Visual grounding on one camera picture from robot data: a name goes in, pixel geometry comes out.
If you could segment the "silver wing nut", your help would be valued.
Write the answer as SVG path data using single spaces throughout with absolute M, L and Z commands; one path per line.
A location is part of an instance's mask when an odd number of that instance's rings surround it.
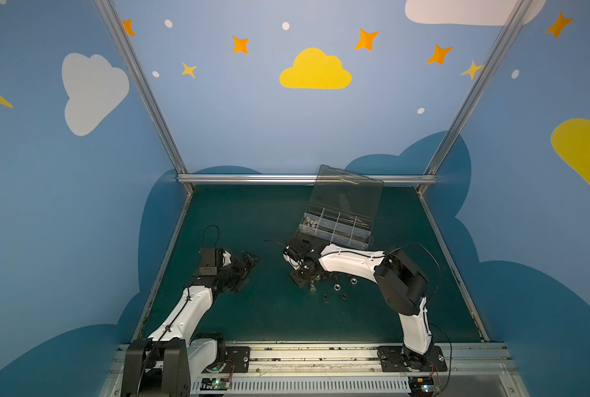
M 319 220 L 316 219 L 316 218 L 306 217 L 305 220 L 304 220 L 304 225 L 307 228 L 318 228 Z

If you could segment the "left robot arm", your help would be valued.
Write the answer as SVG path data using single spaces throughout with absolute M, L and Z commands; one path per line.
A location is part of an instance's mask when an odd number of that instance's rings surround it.
M 222 335 L 193 334 L 217 296 L 240 292 L 259 262 L 258 256 L 246 251 L 234 256 L 225 248 L 203 248 L 196 271 L 167 318 L 148 337 L 129 345 L 121 395 L 189 396 L 192 384 L 207 368 L 224 366 Z

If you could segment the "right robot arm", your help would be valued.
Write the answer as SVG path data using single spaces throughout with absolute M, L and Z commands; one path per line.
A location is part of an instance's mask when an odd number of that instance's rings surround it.
M 317 238 L 292 238 L 283 249 L 283 259 L 301 288 L 339 273 L 374 282 L 385 303 L 399 315 L 401 363 L 414 371 L 447 369 L 427 318 L 427 276 L 404 251 L 360 251 Z

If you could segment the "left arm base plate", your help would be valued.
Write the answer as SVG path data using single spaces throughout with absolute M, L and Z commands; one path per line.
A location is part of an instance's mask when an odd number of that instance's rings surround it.
M 247 373 L 250 366 L 250 348 L 226 347 L 225 353 L 207 367 L 206 371 L 213 374 Z

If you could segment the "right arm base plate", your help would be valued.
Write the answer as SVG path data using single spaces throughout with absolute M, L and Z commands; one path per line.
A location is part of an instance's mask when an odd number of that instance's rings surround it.
M 440 347 L 430 346 L 419 354 L 405 346 L 382 346 L 377 350 L 383 372 L 447 372 L 448 366 Z

